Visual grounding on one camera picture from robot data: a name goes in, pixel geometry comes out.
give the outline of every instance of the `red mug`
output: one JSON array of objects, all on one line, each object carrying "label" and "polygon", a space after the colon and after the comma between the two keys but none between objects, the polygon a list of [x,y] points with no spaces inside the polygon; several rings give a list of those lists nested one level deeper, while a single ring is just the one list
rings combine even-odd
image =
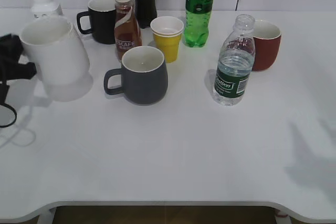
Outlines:
[{"label": "red mug", "polygon": [[270,68],[275,62],[280,42],[280,29],[265,20],[256,20],[253,32],[256,46],[256,57],[252,71],[263,71]]}]

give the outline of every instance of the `white table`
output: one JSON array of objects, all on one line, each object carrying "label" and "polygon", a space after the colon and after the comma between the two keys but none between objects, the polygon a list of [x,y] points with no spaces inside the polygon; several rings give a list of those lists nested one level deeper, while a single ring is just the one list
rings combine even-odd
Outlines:
[{"label": "white table", "polygon": [[[73,21],[78,12],[65,10]],[[250,12],[281,28],[281,50],[227,108],[210,90],[238,14],[213,12],[206,47],[181,44],[152,106],[104,94],[105,72],[120,64],[114,46],[90,37],[94,84],[83,98],[52,102],[36,79],[14,82],[18,120],[0,130],[0,222],[64,205],[270,206],[336,222],[336,13]],[[29,20],[29,10],[0,9],[1,34]]]}]

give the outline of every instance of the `brown bottle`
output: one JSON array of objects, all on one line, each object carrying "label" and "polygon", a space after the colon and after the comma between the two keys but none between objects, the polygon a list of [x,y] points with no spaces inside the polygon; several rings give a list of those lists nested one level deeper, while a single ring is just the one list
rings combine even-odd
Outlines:
[{"label": "brown bottle", "polygon": [[133,0],[115,0],[117,19],[114,36],[119,60],[133,47],[142,46],[141,32],[134,14]]}]

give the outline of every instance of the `green soda bottle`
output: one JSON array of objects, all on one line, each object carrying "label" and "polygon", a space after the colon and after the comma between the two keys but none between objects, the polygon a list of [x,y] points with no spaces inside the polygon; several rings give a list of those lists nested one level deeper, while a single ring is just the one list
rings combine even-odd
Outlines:
[{"label": "green soda bottle", "polygon": [[186,0],[187,25],[184,39],[189,47],[203,47],[209,36],[208,24],[214,0]]}]

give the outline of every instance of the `table edge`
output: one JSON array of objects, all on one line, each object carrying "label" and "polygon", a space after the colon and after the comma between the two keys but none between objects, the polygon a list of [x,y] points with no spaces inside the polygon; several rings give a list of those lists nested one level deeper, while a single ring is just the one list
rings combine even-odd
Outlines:
[{"label": "table edge", "polygon": [[0,223],[19,223],[31,220],[45,211],[65,206],[255,206],[271,207],[287,213],[289,216],[306,223],[336,223],[336,219],[312,219],[302,216],[288,207],[270,201],[57,201],[46,204],[22,217],[0,218]]}]

